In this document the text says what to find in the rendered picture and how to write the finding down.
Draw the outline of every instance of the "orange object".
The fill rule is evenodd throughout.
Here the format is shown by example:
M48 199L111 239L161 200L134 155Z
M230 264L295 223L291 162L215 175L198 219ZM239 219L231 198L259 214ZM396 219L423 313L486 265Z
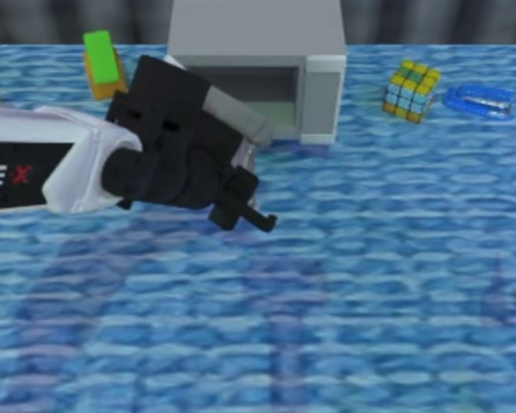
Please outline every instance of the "orange object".
M103 99L110 99L113 97L115 91L126 92L126 77L124 72L124 67L122 66L122 62L120 61L119 54L114 51L114 57L117 62L117 66L119 67L120 78L116 82L111 83L96 83L92 77L92 71L89 67L89 59L86 52L83 54L84 58L84 67L86 68L86 76L88 77L89 88L92 91L92 96L95 100L101 101Z

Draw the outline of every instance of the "blue tablecloth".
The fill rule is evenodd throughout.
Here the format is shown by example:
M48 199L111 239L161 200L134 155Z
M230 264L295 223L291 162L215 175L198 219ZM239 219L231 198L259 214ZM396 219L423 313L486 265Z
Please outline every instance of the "blue tablecloth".
M103 116L81 52L0 46L1 97ZM0 413L516 413L516 104L390 117L403 57L516 93L514 46L351 47L338 143L258 155L272 234L0 216Z

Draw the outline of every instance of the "dark background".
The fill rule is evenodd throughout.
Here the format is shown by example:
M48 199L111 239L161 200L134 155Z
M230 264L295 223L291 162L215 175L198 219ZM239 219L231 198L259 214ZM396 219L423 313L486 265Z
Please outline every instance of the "dark background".
M118 44L165 44L172 1L0 0L0 43L81 43L84 32L105 28ZM516 0L341 4L350 44L516 43Z

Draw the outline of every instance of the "blue clamp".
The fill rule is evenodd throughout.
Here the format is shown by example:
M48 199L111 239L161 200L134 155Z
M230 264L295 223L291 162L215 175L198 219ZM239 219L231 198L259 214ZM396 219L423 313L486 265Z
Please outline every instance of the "blue clamp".
M488 119L509 120L513 92L486 86L462 85L443 96L448 108Z

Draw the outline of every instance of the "gray box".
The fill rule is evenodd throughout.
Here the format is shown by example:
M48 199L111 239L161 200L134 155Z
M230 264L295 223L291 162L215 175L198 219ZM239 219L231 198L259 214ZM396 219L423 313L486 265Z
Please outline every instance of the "gray box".
M340 0L175 0L169 54L275 124L335 142L346 72Z

